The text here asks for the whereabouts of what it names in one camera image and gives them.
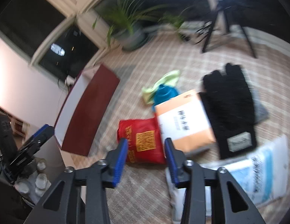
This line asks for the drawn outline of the left white gloved hand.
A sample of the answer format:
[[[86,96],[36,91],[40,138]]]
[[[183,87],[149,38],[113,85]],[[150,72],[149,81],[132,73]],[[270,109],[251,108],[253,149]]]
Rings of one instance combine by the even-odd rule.
[[[46,169],[46,160],[38,158],[36,171],[28,177],[18,178],[14,184],[14,188],[22,197],[28,199],[33,204],[36,204],[51,186],[51,182],[45,173]]]

